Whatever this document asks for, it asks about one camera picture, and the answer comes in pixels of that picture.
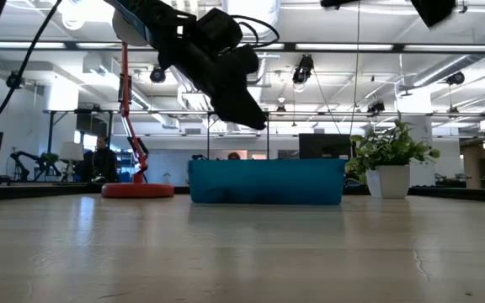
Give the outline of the white table lamp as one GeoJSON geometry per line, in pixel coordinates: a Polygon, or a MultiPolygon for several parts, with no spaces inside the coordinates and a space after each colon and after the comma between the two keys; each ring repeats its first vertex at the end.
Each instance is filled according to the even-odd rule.
{"type": "Polygon", "coordinates": [[[67,164],[64,180],[68,183],[73,181],[74,165],[83,160],[83,146],[80,143],[64,142],[59,154],[59,159],[67,164]]]}

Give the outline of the black background table frame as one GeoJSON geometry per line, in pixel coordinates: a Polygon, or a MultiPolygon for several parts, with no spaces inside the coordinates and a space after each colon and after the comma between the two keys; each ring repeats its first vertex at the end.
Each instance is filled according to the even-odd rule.
{"type": "Polygon", "coordinates": [[[103,136],[107,146],[110,146],[111,133],[113,130],[114,117],[117,111],[100,108],[78,109],[45,109],[48,115],[48,134],[45,152],[56,154],[65,172],[67,159],[63,150],[68,142],[79,144],[83,153],[89,153],[96,149],[97,139],[103,136]]]}

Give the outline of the blue plastic bin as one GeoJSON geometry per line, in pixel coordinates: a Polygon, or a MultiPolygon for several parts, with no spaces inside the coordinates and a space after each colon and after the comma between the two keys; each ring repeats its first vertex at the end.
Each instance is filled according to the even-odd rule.
{"type": "Polygon", "coordinates": [[[189,193],[201,204],[340,205],[344,159],[192,160],[189,193]]]}

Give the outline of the green plant in white pot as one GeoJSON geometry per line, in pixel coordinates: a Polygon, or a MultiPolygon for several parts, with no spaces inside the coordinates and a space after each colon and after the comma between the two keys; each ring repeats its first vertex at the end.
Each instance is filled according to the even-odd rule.
{"type": "Polygon", "coordinates": [[[356,174],[376,198],[405,199],[410,189],[410,164],[440,157],[440,150],[429,142],[414,140],[412,129],[412,124],[398,114],[388,130],[352,135],[355,152],[346,163],[346,171],[356,174]]]}

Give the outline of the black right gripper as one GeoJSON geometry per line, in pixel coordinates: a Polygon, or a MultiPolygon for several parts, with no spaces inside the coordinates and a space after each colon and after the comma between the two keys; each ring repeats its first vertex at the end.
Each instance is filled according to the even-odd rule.
{"type": "MultiPolygon", "coordinates": [[[[359,0],[320,0],[323,8],[340,8],[359,0]]],[[[419,17],[428,28],[448,19],[456,8],[456,0],[410,0],[419,17]]]]}

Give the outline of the red desk lamp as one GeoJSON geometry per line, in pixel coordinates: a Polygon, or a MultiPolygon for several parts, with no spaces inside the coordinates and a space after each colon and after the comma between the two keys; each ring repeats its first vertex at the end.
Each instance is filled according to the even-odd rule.
{"type": "Polygon", "coordinates": [[[136,42],[138,46],[144,46],[145,40],[138,37],[134,29],[122,13],[115,11],[112,17],[112,27],[117,37],[122,42],[121,68],[120,68],[120,91],[122,99],[120,113],[127,140],[129,141],[134,158],[137,160],[137,172],[132,176],[130,183],[106,183],[102,187],[103,198],[117,199],[155,199],[171,198],[174,196],[174,187],[169,184],[148,183],[145,172],[148,169],[148,150],[136,136],[133,129],[131,113],[131,75],[128,67],[128,42],[136,42]]]}

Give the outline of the black metal stand frame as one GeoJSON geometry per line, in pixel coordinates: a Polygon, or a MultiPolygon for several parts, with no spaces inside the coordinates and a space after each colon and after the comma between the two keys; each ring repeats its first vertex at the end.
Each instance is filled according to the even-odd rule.
{"type": "MultiPolygon", "coordinates": [[[[207,159],[210,159],[210,150],[211,150],[211,116],[213,114],[216,114],[215,111],[206,111],[206,157],[207,159]]],[[[266,119],[266,159],[270,159],[270,112],[269,111],[264,111],[265,119],[266,119]]]]}

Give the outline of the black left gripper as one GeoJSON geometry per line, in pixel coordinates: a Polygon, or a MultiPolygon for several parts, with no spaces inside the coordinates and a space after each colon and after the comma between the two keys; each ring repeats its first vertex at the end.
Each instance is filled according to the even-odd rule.
{"type": "Polygon", "coordinates": [[[157,30],[158,60],[175,67],[196,88],[211,98],[216,115],[224,122],[255,130],[266,128],[267,118],[247,88],[247,75],[258,70],[258,57],[250,45],[210,50],[195,38],[195,26],[157,30]]]}

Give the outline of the black aluminium table frame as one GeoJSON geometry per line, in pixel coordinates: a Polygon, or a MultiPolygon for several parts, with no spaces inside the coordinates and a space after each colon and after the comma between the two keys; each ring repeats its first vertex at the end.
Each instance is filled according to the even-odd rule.
{"type": "MultiPolygon", "coordinates": [[[[51,196],[63,196],[74,194],[99,194],[100,185],[93,184],[71,184],[58,185],[52,183],[31,183],[21,184],[11,183],[10,185],[0,185],[0,200],[3,199],[26,199],[42,198],[51,196]]],[[[460,188],[439,188],[439,187],[413,187],[408,191],[409,195],[463,199],[485,202],[485,189],[460,189],[460,188]]]]}

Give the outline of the black ceiling light rail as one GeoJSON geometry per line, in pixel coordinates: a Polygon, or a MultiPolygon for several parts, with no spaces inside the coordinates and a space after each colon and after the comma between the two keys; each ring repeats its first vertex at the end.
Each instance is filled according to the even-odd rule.
{"type": "MultiPolygon", "coordinates": [[[[36,49],[42,51],[115,51],[121,42],[41,41],[36,49]]],[[[256,51],[289,53],[391,53],[485,55],[485,45],[476,44],[378,44],[378,43],[274,43],[256,47],[256,51]]]]}

